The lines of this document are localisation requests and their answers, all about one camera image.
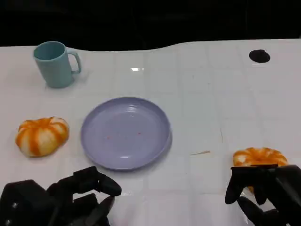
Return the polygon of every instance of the scratch mark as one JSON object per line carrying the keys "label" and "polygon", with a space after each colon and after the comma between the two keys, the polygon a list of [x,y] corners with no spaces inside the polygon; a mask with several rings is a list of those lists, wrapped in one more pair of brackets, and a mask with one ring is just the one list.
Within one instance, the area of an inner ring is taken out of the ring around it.
{"label": "scratch mark", "polygon": [[224,137],[222,136],[222,129],[220,128],[220,133],[221,133],[221,137],[222,137],[222,143],[224,143]]}
{"label": "scratch mark", "polygon": [[203,151],[203,152],[194,153],[194,154],[190,154],[190,155],[207,154],[207,153],[210,153],[210,151]]}

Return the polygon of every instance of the white tile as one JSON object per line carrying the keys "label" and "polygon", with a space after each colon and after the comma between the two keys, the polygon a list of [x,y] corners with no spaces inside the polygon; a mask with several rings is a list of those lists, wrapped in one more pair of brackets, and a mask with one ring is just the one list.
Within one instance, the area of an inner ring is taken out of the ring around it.
{"label": "white tile", "polygon": [[40,96],[45,90],[46,82],[33,58],[28,53],[18,53],[6,57],[11,57],[10,59],[14,59],[12,62],[15,63],[8,63],[2,69],[1,73],[5,75],[5,78],[0,84],[1,92],[6,96]]}
{"label": "white tile", "polygon": [[205,194],[196,197],[197,225],[250,226],[237,203],[225,204],[225,195]]}
{"label": "white tile", "polygon": [[145,198],[139,196],[116,197],[108,219],[111,225],[147,225]]}
{"label": "white tile", "polygon": [[[275,56],[271,52],[270,43],[266,41],[248,40],[238,43],[238,49],[242,56],[243,63],[246,67],[271,67],[275,64]],[[250,59],[249,54],[253,50],[263,49],[270,54],[271,60],[267,63],[257,63]]]}
{"label": "white tile", "polygon": [[255,120],[224,120],[223,138],[230,152],[264,145],[262,133]]}
{"label": "white tile", "polygon": [[187,119],[216,119],[214,98],[211,94],[184,94],[183,116]]}
{"label": "white tile", "polygon": [[149,196],[149,226],[189,226],[189,202],[185,195]]}
{"label": "white tile", "polygon": [[176,52],[168,49],[156,49],[146,55],[146,69],[175,69],[177,66]]}
{"label": "white tile", "polygon": [[114,68],[114,52],[92,52],[89,51],[85,58],[82,59],[83,67],[86,69],[110,69]]}
{"label": "white tile", "polygon": [[186,119],[183,123],[183,152],[187,155],[204,151],[222,152],[222,137],[219,124],[211,119]]}
{"label": "white tile", "polygon": [[107,95],[95,95],[70,99],[70,117],[75,120],[84,119],[94,108],[110,99]]}
{"label": "white tile", "polygon": [[145,81],[143,70],[132,71],[130,68],[115,72],[113,90],[115,93],[143,93]]}
{"label": "white tile", "polygon": [[198,68],[207,66],[208,60],[204,45],[199,42],[189,42],[178,46],[181,68]]}
{"label": "white tile", "polygon": [[255,91],[299,90],[301,82],[295,71],[278,67],[247,68],[247,78]]}
{"label": "white tile", "polygon": [[217,99],[223,118],[254,118],[256,116],[254,106],[248,94],[218,94]]}
{"label": "white tile", "polygon": [[168,156],[148,174],[150,190],[185,190],[187,175],[183,157]]}
{"label": "white tile", "polygon": [[39,118],[61,117],[68,122],[72,119],[70,103],[76,101],[75,98],[43,98],[37,115]]}
{"label": "white tile", "polygon": [[231,177],[232,155],[206,153],[190,156],[190,174],[196,192],[224,194]]}
{"label": "white tile", "polygon": [[209,92],[211,90],[208,69],[181,69],[180,74],[184,92]]}
{"label": "white tile", "polygon": [[263,118],[299,118],[301,104],[298,93],[255,93],[256,105]]}
{"label": "white tile", "polygon": [[61,178],[72,176],[73,172],[93,166],[93,163],[83,154],[82,156],[70,156],[62,161],[59,172]]}
{"label": "white tile", "polygon": [[150,93],[176,93],[178,76],[175,68],[170,70],[144,70],[146,91]]}
{"label": "white tile", "polygon": [[33,179],[47,189],[60,179],[61,162],[60,149],[52,155],[43,158],[26,158],[21,161],[19,172],[14,175],[15,181]]}
{"label": "white tile", "polygon": [[116,68],[123,68],[123,69],[140,68],[142,70],[143,62],[144,62],[143,52],[116,53]]}
{"label": "white tile", "polygon": [[[300,68],[301,60],[298,55],[301,48],[291,40],[281,42],[277,40],[248,40],[239,43],[238,46],[244,65],[247,67]],[[249,53],[256,49],[265,50],[270,55],[270,61],[263,64],[252,61]]]}
{"label": "white tile", "polygon": [[300,122],[289,120],[265,120],[265,135],[270,148],[285,153],[299,152],[301,146]]}
{"label": "white tile", "polygon": [[236,45],[226,41],[208,45],[210,64],[217,68],[239,68],[240,61]]}
{"label": "white tile", "polygon": [[70,120],[69,124],[69,138],[65,146],[68,156],[82,158],[84,156],[84,149],[80,141],[80,129],[83,124],[83,119]]}
{"label": "white tile", "polygon": [[143,180],[146,175],[143,170],[133,172],[117,172],[99,167],[98,171],[111,177],[122,188],[122,196],[131,196],[143,190]]}
{"label": "white tile", "polygon": [[18,129],[28,119],[37,119],[41,100],[38,97],[7,97],[1,100],[1,118],[7,129]]}
{"label": "white tile", "polygon": [[64,88],[62,91],[72,89],[70,91],[72,92],[72,97],[109,94],[113,89],[114,74],[114,69],[110,68],[89,68],[83,70],[83,72],[77,77],[74,84],[72,84],[70,87]]}
{"label": "white tile", "polygon": [[239,69],[212,69],[215,91],[246,91],[247,82]]}
{"label": "white tile", "polygon": [[178,94],[150,94],[147,99],[160,107],[171,123],[182,115],[182,100]]}

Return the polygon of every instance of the orange glazed bun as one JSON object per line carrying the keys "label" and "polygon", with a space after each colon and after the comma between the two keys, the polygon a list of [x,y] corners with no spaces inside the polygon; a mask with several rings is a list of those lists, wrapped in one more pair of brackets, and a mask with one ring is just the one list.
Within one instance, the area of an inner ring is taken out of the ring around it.
{"label": "orange glazed bun", "polygon": [[266,165],[276,163],[278,166],[285,166],[288,164],[287,159],[280,151],[267,147],[249,147],[244,150],[238,150],[233,155],[234,166]]}
{"label": "orange glazed bun", "polygon": [[29,157],[54,152],[69,136],[69,126],[62,118],[50,117],[24,121],[16,135],[16,144]]}

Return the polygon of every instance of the mug handle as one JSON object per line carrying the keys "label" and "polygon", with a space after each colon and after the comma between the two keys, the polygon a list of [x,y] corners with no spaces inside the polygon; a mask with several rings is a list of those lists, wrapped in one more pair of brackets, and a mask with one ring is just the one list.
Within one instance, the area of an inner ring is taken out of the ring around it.
{"label": "mug handle", "polygon": [[75,51],[68,51],[67,54],[74,55],[77,62],[78,70],[72,71],[72,74],[79,74],[81,72],[81,62],[78,53]]}

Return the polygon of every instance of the white table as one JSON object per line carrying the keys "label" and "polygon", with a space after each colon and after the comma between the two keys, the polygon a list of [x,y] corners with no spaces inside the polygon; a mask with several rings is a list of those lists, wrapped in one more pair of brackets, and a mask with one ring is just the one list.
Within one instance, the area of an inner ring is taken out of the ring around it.
{"label": "white table", "polygon": [[[158,104],[171,121],[174,140],[165,158],[143,170],[99,168],[123,189],[109,215],[112,226],[250,225],[237,205],[224,204],[234,151],[276,148],[301,166],[300,40],[79,50],[83,73],[65,89],[46,87],[32,59],[33,48],[0,48],[1,188],[30,178],[47,188],[92,165],[80,145],[81,124],[95,106],[121,96]],[[265,49],[271,61],[251,61],[254,49]],[[70,138],[49,157],[27,159],[15,145],[17,128],[23,120],[47,116],[66,119]]]}

